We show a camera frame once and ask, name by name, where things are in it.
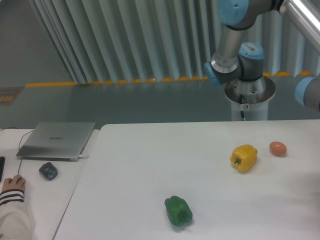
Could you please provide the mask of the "person's hand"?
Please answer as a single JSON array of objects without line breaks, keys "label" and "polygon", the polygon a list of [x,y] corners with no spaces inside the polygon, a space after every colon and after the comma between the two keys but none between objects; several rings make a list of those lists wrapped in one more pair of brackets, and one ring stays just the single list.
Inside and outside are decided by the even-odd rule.
[{"label": "person's hand", "polygon": [[15,175],[13,178],[6,178],[3,181],[2,192],[5,191],[25,191],[26,180],[21,175]]}]

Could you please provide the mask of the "striped cream sleeve forearm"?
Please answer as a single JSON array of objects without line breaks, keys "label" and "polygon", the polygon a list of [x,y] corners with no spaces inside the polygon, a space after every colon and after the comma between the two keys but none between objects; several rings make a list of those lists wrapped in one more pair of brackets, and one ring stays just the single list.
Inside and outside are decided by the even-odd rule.
[{"label": "striped cream sleeve forearm", "polygon": [[24,202],[24,191],[5,190],[0,194],[0,239],[31,240],[33,226]]}]

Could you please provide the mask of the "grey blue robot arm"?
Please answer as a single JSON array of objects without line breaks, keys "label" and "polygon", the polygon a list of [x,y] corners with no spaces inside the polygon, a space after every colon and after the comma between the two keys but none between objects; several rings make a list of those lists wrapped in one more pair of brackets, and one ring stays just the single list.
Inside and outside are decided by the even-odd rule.
[{"label": "grey blue robot arm", "polygon": [[245,112],[268,103],[275,94],[275,84],[263,76],[264,49],[244,42],[245,31],[259,15],[277,11],[288,17],[318,51],[320,49],[320,12],[309,0],[219,0],[217,11],[224,27],[217,50],[204,70],[214,86],[225,85],[225,96],[235,105],[235,112]]}]

